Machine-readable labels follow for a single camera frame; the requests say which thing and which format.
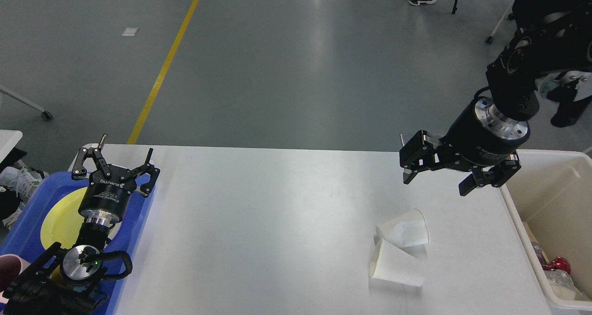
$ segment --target trash bin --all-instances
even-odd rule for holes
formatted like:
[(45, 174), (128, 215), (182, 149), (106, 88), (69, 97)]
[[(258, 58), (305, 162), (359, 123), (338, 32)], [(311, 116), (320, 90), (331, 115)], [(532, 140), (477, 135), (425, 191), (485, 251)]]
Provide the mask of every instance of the trash bin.
[(592, 296), (592, 159), (580, 152), (519, 150), (522, 169), (501, 188), (543, 294), (563, 309), (592, 310), (592, 302), (557, 298), (522, 222), (547, 256), (566, 258), (575, 287)]

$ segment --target gray floor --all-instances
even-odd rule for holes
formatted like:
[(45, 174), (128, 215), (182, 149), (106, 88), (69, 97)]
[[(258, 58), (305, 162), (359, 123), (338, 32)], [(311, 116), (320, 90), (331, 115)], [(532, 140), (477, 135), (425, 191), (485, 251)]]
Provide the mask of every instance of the gray floor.
[[(401, 133), (445, 132), (515, 28), (486, 45), (511, 0), (452, 15), (453, 1), (200, 0), (138, 143), (396, 151)], [(0, 128), (24, 133), (26, 161), (55, 172), (103, 132), (124, 143), (190, 3), (0, 0), (0, 83), (55, 116), (4, 98)], [(589, 113), (557, 129), (554, 108), (524, 147), (592, 145)]]

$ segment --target paper cup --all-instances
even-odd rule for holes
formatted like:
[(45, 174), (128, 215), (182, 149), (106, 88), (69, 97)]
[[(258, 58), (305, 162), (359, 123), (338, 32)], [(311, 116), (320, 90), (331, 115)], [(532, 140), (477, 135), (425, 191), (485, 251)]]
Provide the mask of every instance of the paper cup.
[(408, 211), (376, 228), (382, 237), (399, 248), (423, 245), (430, 241), (426, 220), (417, 209)]
[(384, 239), (376, 244), (370, 261), (370, 277), (420, 287), (425, 280), (421, 262)]
[(5, 254), (0, 256), (0, 303), (7, 303), (4, 298), (4, 290), (10, 286), (10, 283), (18, 277), (29, 266), (29, 262), (23, 260), (15, 254)]

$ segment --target pink object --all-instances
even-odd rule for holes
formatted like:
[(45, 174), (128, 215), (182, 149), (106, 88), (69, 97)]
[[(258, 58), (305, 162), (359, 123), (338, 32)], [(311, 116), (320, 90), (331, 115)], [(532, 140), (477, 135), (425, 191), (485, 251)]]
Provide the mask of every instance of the pink object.
[(0, 256), (0, 303), (7, 303), (8, 300), (2, 296), (4, 290), (18, 277), (27, 267), (29, 262), (15, 254)]

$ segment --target chair wheel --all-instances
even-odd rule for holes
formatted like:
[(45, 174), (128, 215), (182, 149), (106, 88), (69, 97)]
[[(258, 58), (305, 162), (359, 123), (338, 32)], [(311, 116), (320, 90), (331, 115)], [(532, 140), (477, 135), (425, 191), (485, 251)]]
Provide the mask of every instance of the chair wheel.
[(44, 121), (49, 121), (50, 119), (53, 119), (53, 115), (48, 111), (42, 112), (41, 117), (43, 117)]

